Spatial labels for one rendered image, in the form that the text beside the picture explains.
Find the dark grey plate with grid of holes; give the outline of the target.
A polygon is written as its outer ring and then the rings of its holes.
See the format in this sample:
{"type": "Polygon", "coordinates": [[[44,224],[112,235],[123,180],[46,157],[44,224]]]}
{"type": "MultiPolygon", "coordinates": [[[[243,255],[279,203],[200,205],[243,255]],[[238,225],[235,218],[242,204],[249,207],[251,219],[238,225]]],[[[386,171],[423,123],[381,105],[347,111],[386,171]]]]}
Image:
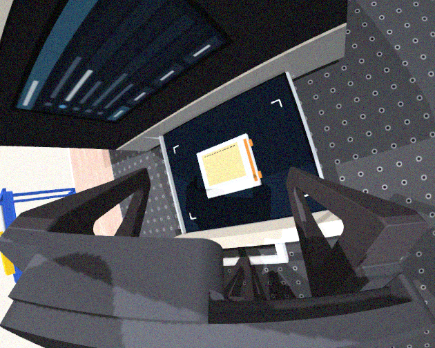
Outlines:
{"type": "MultiPolygon", "coordinates": [[[[435,0],[348,0],[345,56],[292,79],[324,179],[416,210],[428,229],[399,260],[435,318],[435,0]]],[[[108,150],[113,179],[147,168],[140,237],[181,235],[161,144],[108,150]]],[[[255,264],[267,300],[308,298],[300,241],[255,264]]]]}

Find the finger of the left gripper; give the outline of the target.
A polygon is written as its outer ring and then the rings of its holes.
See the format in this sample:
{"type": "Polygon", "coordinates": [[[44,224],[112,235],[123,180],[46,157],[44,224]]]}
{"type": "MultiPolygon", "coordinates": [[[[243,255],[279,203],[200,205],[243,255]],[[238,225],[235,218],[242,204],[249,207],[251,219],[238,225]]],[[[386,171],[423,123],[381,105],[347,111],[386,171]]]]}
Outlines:
{"type": "MultiPolygon", "coordinates": [[[[262,285],[260,283],[257,271],[255,269],[255,265],[252,264],[251,267],[252,267],[253,274],[254,274],[254,277],[255,277],[255,283],[256,283],[256,287],[258,289],[259,298],[260,298],[260,300],[267,300],[267,298],[266,298],[266,296],[264,294],[262,285]]],[[[233,286],[232,286],[228,296],[239,296],[240,297],[240,292],[241,292],[241,289],[242,289],[242,284],[244,282],[244,278],[245,278],[244,277],[244,267],[242,267],[242,269],[239,272],[238,277],[236,278],[236,280],[235,280],[235,282],[234,282],[234,284],[233,284],[233,286]]]]}
{"type": "Polygon", "coordinates": [[[234,268],[230,272],[227,279],[224,281],[224,300],[225,301],[250,301],[260,300],[258,290],[253,275],[250,259],[248,256],[240,257],[234,268]],[[246,295],[244,297],[228,296],[241,268],[244,267],[246,295]]]}

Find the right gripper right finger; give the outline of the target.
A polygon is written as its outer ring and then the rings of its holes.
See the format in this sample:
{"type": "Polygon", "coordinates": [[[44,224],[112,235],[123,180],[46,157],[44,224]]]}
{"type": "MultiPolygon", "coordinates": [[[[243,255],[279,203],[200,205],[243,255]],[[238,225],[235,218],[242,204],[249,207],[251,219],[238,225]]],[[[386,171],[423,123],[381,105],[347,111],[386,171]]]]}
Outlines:
{"type": "Polygon", "coordinates": [[[428,228],[414,209],[294,166],[289,168],[287,191],[312,297],[333,295],[358,267],[399,261],[428,228]],[[343,232],[333,248],[303,192],[342,220],[343,232]]]}

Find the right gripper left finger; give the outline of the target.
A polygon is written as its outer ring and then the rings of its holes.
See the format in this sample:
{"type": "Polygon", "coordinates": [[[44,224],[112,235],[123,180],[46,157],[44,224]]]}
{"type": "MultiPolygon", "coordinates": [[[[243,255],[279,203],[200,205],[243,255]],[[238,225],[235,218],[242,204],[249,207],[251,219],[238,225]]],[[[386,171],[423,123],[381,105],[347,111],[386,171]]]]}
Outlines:
{"type": "Polygon", "coordinates": [[[147,168],[140,168],[107,183],[24,211],[10,226],[95,235],[95,222],[134,193],[114,236],[139,237],[150,187],[147,168]]]}

